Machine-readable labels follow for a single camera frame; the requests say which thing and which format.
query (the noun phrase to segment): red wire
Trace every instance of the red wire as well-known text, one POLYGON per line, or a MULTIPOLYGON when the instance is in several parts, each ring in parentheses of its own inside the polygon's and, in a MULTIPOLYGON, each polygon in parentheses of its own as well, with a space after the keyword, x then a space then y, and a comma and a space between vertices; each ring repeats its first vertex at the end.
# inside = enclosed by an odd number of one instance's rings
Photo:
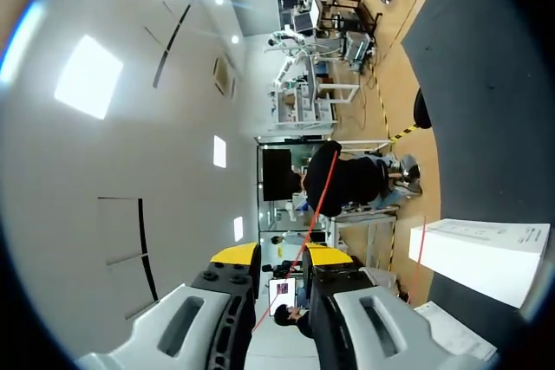
POLYGON ((418 263, 416 264, 415 274, 413 275, 413 282, 410 286, 410 293, 414 293, 418 278, 420 277, 420 264, 422 260, 422 251, 424 249, 424 237, 426 237, 426 217, 424 217, 424 225, 422 226, 422 240, 420 241, 420 252, 418 253, 418 263))
MULTIPOLYGON (((318 201, 318 206, 316 207, 316 210, 314 211, 314 216, 312 217, 312 221, 310 222, 310 227, 309 227, 309 230, 306 233, 306 236, 304 238, 303 245, 301 246, 301 250, 298 251, 297 257, 293 261, 293 264, 291 265, 291 269, 289 270, 289 273, 287 274, 285 279, 289 279, 289 277, 291 276, 291 273, 295 269, 295 266, 297 266, 299 258, 303 254, 303 251, 304 251, 304 248, 306 247, 306 244, 310 240, 310 234, 312 233, 312 229, 314 229, 314 226, 316 225, 316 220, 317 220, 318 216, 320 215, 320 208, 322 207, 323 199, 326 196, 326 192, 328 191, 328 185, 330 184, 330 180, 331 180, 331 173, 333 173, 333 170, 336 166, 336 161, 337 161, 337 151, 335 151, 334 154, 333 154, 333 159, 331 160, 330 171, 328 172, 328 178, 326 179, 326 185, 323 188, 322 195, 320 196, 320 201, 318 201)), ((277 298, 278 298, 278 296, 276 295, 274 297, 273 301, 270 303, 270 306, 268 307, 268 309, 266 309, 266 311, 264 312, 264 315, 262 315, 262 318, 260 318, 260 321, 258 321, 257 325, 252 330, 253 333, 257 330, 258 327, 260 327, 260 324, 262 324, 262 321, 264 320, 264 318, 270 313, 271 306, 274 304, 274 302, 276 301, 277 298)))

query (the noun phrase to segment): screen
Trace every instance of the screen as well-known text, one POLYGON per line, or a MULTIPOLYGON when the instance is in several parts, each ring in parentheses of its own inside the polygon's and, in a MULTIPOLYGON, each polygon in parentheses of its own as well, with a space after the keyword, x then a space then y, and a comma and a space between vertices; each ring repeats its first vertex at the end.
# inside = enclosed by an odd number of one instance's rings
POLYGON ((296 32, 314 29, 310 13, 311 12, 299 13, 293 17, 293 25, 295 26, 296 32))
POLYGON ((291 192, 284 188, 284 179, 291 172, 289 149, 264 149, 262 151, 262 195, 264 201, 291 199, 291 192))
POLYGON ((279 305, 295 307, 295 278, 271 279, 269 283, 270 316, 273 316, 279 305))

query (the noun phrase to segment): wooden floor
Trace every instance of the wooden floor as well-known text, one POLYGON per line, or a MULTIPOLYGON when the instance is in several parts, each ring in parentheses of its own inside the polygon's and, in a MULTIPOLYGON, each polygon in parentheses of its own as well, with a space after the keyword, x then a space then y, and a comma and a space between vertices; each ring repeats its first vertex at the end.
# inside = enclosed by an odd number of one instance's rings
MULTIPOLYGON (((334 133, 336 140, 384 139, 395 135, 414 123, 413 105, 419 85, 410 62, 401 45, 425 0, 394 0, 390 5, 379 0, 364 0, 370 12, 383 13, 375 37, 378 44, 378 59, 375 78, 371 74, 360 77, 362 90, 350 105, 337 106, 339 127, 334 133), (380 90, 388 119, 388 129, 382 115, 378 89, 380 90)), ((340 82, 356 81, 357 76, 346 68, 336 68, 334 77, 340 82)), ((416 287, 416 262, 408 259, 408 243, 411 227, 433 222, 440 218, 441 195, 437 151, 432 129, 417 130, 399 140, 393 148, 397 157, 413 154, 421 165, 421 185, 424 195, 408 201, 399 211, 395 227, 395 249, 392 270, 398 274, 403 285, 411 292, 412 303, 421 305, 428 298, 433 272, 420 267, 416 287)), ((379 259, 379 267, 389 266, 391 250, 390 227, 380 226, 375 234, 373 259, 379 259)), ((366 227, 343 229, 343 238, 352 254, 366 258, 368 230, 366 227)))

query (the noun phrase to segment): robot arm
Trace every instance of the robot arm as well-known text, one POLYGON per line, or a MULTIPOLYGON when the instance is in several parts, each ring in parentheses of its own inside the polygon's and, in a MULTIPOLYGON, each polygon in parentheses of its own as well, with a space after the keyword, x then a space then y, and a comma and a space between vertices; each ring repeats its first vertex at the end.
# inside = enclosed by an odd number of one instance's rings
POLYGON ((270 39, 274 41, 277 45, 283 44, 284 39, 292 39, 297 45, 304 45, 306 37, 295 32, 294 30, 286 29, 273 32, 270 39))
POLYGON ((277 73, 277 77, 273 82, 275 87, 285 88, 289 85, 289 82, 284 82, 284 78, 289 72, 289 70, 291 69, 291 67, 293 65, 297 65, 301 61, 301 58, 303 56, 305 56, 305 53, 302 50, 300 50, 296 54, 290 55, 287 58, 285 58, 284 65, 279 70, 279 73, 277 73))

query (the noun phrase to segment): yellow black tape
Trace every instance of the yellow black tape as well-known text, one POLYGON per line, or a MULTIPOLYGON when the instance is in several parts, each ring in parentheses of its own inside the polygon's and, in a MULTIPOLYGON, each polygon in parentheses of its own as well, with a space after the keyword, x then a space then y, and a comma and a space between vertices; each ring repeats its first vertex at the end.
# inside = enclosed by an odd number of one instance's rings
POLYGON ((393 141, 393 143, 395 143, 400 138, 403 138, 403 137, 407 136, 409 133, 417 130, 418 128, 419 127, 417 125, 409 126, 405 130, 403 130, 401 133, 396 134, 393 138, 391 138, 391 140, 393 141))
POLYGON ((374 79, 375 89, 378 92, 378 98, 380 99, 380 105, 382 106, 383 122, 385 123, 385 132, 388 138, 391 136, 389 131, 388 115, 385 113, 385 104, 383 104, 382 90, 380 89, 380 84, 378 83, 378 77, 375 75, 374 67, 372 67, 372 78, 374 79))
POLYGON ((389 253, 388 271, 391 271, 391 265, 393 264, 393 251, 394 250, 395 250, 395 223, 393 223, 393 231, 391 232, 391 251, 389 253))

